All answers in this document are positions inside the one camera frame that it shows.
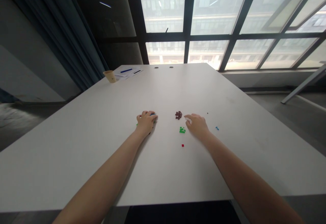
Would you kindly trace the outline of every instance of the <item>window frame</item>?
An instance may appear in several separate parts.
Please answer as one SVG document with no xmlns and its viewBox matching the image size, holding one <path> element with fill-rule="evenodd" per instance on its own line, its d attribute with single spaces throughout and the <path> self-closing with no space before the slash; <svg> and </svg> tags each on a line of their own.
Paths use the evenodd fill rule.
<svg viewBox="0 0 326 224">
<path fill-rule="evenodd" d="M 219 35 L 191 35 L 191 24 L 193 17 L 194 0 L 185 0 L 184 16 L 183 16 L 183 32 L 166 32 L 166 33 L 147 33 L 145 27 L 145 20 L 141 0 L 128 0 L 133 24 L 136 32 L 135 37 L 115 37 L 96 39 L 98 43 L 124 43 L 124 42 L 137 42 L 139 45 L 140 53 L 142 56 L 143 64 L 149 64 L 148 54 L 146 49 L 146 42 L 170 42 L 170 41 L 185 41 L 184 62 L 188 62 L 189 44 L 190 41 L 209 41 L 209 40 L 228 40 L 228 45 L 224 52 L 221 64 L 217 71 L 225 72 L 225 67 L 229 61 L 234 45 L 237 40 L 241 39 L 274 39 L 273 43 L 267 49 L 263 58 L 255 69 L 233 69 L 229 71 L 254 71 L 260 70 L 264 62 L 267 60 L 273 49 L 276 47 L 281 39 L 292 38 L 317 38 L 316 41 L 294 62 L 290 68 L 273 68 L 263 70 L 293 70 L 293 69 L 315 69 L 311 68 L 298 68 L 300 64 L 326 39 L 326 30 L 324 32 L 310 32 L 310 33 L 286 33 L 291 30 L 290 25 L 297 17 L 301 9 L 304 7 L 308 0 L 301 0 L 297 8 L 293 11 L 292 15 L 284 25 L 280 33 L 256 33 L 256 34 L 240 34 L 243 23 L 246 19 L 248 11 L 251 7 L 253 0 L 244 0 L 242 7 L 236 19 L 232 34 L 219 34 Z"/>
</svg>

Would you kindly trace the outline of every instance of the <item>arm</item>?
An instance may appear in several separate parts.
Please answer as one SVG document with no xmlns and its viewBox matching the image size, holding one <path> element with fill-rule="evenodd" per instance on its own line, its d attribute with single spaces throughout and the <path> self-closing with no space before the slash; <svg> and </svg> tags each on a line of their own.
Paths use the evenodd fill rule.
<svg viewBox="0 0 326 224">
<path fill-rule="evenodd" d="M 144 138 L 151 132 L 157 115 L 143 111 L 136 130 L 92 175 L 69 201 L 53 223 L 101 223 L 115 201 Z"/>
<path fill-rule="evenodd" d="M 304 223 L 301 217 L 258 174 L 209 130 L 205 118 L 186 115 L 186 125 L 207 148 L 250 223 Z"/>
</svg>

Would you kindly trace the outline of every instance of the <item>pen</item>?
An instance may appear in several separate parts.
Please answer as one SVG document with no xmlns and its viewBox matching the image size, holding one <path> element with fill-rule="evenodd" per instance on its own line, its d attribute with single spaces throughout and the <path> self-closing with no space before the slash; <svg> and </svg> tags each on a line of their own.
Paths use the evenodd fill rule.
<svg viewBox="0 0 326 224">
<path fill-rule="evenodd" d="M 121 71 L 120 73 L 124 73 L 124 72 L 130 71 L 130 70 L 132 70 L 132 69 L 127 69 L 127 70 Z"/>
</svg>

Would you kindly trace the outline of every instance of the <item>floor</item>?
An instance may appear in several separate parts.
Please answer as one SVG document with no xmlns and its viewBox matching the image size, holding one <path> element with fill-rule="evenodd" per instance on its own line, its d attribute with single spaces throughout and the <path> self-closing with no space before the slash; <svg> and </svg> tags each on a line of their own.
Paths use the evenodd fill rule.
<svg viewBox="0 0 326 224">
<path fill-rule="evenodd" d="M 302 93 L 303 97 L 326 107 L 325 93 Z M 250 95 L 277 119 L 326 156 L 326 114 L 293 98 L 287 105 L 280 101 L 286 94 Z M 0 151 L 51 116 L 63 105 L 22 106 L 0 104 Z M 302 216 L 306 223 L 324 223 L 326 219 L 326 195 L 285 197 L 285 200 Z M 249 223 L 240 207 L 233 202 L 242 224 Z M 52 223 L 60 211 L 36 211 L 0 213 L 0 223 Z M 113 208 L 104 223 L 124 223 L 128 207 Z"/>
</svg>

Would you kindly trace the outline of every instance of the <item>table leg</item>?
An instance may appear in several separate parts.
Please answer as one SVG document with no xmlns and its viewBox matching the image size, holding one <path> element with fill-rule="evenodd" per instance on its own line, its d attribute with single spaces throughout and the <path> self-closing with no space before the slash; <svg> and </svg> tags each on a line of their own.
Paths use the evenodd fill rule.
<svg viewBox="0 0 326 224">
<path fill-rule="evenodd" d="M 326 64 L 321 66 L 316 72 L 309 76 L 304 82 L 302 82 L 297 88 L 295 88 L 286 98 L 284 98 L 281 103 L 286 104 L 292 97 L 297 95 L 302 91 L 307 85 L 309 85 L 313 80 L 319 80 L 326 70 Z"/>
</svg>

